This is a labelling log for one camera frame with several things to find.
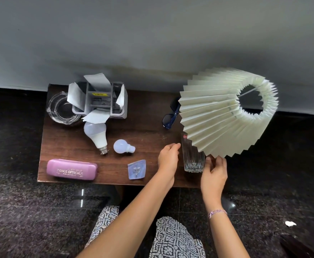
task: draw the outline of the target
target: sunglasses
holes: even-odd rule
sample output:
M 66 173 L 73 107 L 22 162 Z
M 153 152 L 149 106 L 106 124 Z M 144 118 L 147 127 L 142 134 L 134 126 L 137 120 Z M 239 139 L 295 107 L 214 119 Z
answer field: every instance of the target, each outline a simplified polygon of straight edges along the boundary
M 177 114 L 179 114 L 179 110 L 180 110 L 180 103 L 178 102 L 178 100 L 181 97 L 177 97 L 175 99 L 173 99 L 173 101 L 170 104 L 170 108 L 172 109 L 173 113 L 170 114 L 166 114 L 162 120 L 162 124 L 166 129 L 170 129 L 172 127 L 172 125 L 174 124 Z

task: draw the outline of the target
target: black granite floor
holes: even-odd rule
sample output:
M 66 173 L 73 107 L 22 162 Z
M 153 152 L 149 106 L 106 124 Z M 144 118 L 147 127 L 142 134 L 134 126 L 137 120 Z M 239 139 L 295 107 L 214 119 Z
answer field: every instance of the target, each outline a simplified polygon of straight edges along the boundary
M 44 92 L 0 89 L 0 257 L 74 257 L 103 206 L 118 201 L 112 186 L 36 181 L 45 100 Z M 251 257 L 286 257 L 280 234 L 314 250 L 314 117 L 277 113 L 256 145 L 227 161 L 224 195 L 237 204 L 229 217 Z M 126 204 L 139 190 L 125 188 Z M 173 188 L 162 215 L 216 257 L 198 189 Z M 148 256 L 153 227 L 138 257 Z

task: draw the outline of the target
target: brown wooden tabletop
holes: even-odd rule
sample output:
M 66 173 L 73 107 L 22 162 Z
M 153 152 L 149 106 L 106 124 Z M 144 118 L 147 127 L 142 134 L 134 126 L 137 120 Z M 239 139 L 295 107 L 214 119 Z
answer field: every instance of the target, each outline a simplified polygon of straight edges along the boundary
M 47 101 L 56 93 L 68 90 L 68 86 L 49 85 Z M 56 178 L 46 173 L 50 159 L 69 159 L 92 162 L 98 165 L 97 176 L 92 183 L 117 185 L 146 185 L 158 169 L 157 158 L 161 149 L 170 143 L 181 142 L 183 126 L 178 116 L 170 130 L 162 125 L 163 116 L 171 113 L 170 102 L 179 94 L 128 90 L 128 114 L 126 119 L 108 119 L 108 153 L 101 155 L 94 143 L 83 131 L 83 125 L 69 127 L 54 122 L 46 114 L 43 125 L 42 145 L 39 162 L 39 182 L 76 182 Z M 125 139 L 136 147 L 133 154 L 117 154 L 113 144 Z M 143 179 L 130 180 L 127 165 L 146 160 Z M 175 174 L 176 187 L 200 187 L 200 174 L 184 170 L 182 149 Z

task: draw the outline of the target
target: lampshade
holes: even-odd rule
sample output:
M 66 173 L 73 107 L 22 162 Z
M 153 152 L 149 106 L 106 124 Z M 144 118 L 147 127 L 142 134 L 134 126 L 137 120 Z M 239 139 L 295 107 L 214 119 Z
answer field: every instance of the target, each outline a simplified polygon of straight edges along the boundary
M 262 96 L 259 114 L 242 109 L 241 90 L 252 85 Z M 181 123 L 192 145 L 213 157 L 233 156 L 261 137 L 278 107 L 276 87 L 264 77 L 232 68 L 213 68 L 194 75 L 179 102 Z

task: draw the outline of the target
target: person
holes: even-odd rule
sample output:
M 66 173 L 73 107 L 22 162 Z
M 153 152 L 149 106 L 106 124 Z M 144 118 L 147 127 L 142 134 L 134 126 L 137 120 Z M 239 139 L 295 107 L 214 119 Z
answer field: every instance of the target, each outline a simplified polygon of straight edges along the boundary
M 89 243 L 78 258 L 135 256 L 164 197 L 174 184 L 180 146 L 180 143 L 173 143 L 161 150 L 157 173 L 119 215 L 117 207 L 114 207 L 114 213 L 111 210 L 107 210 L 104 216 L 101 213 Z M 212 163 L 207 157 L 201 177 L 202 197 L 210 214 L 211 233 L 218 257 L 245 258 L 249 257 L 248 252 L 221 205 L 227 177 L 226 159 L 218 156 Z M 194 240 L 182 224 L 163 217 L 157 221 L 156 237 L 149 257 L 205 257 L 205 252 L 202 243 Z

